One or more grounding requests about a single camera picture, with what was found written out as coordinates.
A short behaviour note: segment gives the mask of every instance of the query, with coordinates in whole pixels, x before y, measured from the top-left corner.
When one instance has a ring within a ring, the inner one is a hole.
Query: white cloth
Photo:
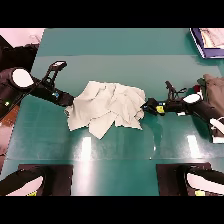
[[[89,132],[101,139],[111,125],[142,130],[140,108],[145,103],[145,92],[119,83],[90,81],[84,91],[65,109],[70,131],[89,127]]]

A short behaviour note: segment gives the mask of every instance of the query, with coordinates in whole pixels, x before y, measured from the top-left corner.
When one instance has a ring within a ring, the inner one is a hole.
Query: yellow sticker
[[[37,191],[34,191],[34,192],[28,194],[27,196],[37,196]]]
[[[165,113],[164,109],[163,109],[163,106],[157,106],[156,107],[156,110],[159,112],[159,113]]]
[[[195,191],[195,195],[196,196],[205,196],[205,192],[204,191]]]

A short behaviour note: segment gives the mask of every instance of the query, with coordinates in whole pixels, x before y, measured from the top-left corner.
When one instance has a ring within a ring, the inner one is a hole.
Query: wooden floor
[[[1,122],[0,122],[0,173],[7,153],[10,137],[19,111],[16,106]]]

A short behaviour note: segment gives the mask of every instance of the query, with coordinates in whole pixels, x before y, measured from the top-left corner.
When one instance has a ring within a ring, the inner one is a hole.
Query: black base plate
[[[71,185],[72,185],[72,175],[73,175],[73,165],[46,165],[46,164],[20,164],[18,170],[24,169],[28,170],[33,167],[47,166],[54,173],[54,181],[51,184],[51,196],[70,196],[71,195]],[[37,191],[37,196],[41,196],[43,189],[40,187]]]
[[[211,169],[210,163],[184,163],[184,164],[156,164],[156,172],[160,196],[181,196],[176,169],[180,165],[194,165],[202,169]],[[188,196],[195,196],[195,189],[188,187]],[[217,196],[217,194],[205,192],[206,196]]]

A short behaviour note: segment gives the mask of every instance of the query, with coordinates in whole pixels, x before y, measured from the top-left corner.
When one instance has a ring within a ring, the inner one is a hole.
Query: teal tabletop
[[[204,74],[224,76],[221,59],[202,59],[189,29],[46,29],[32,75],[65,60],[56,87],[78,96],[88,81],[118,82],[167,98],[165,81],[191,88]],[[28,96],[11,137],[1,179],[21,163],[73,164],[72,195],[159,195],[156,164],[210,162],[224,171],[224,145],[210,142],[192,116],[145,114],[143,130],[112,126],[99,140],[70,132],[64,108]]]

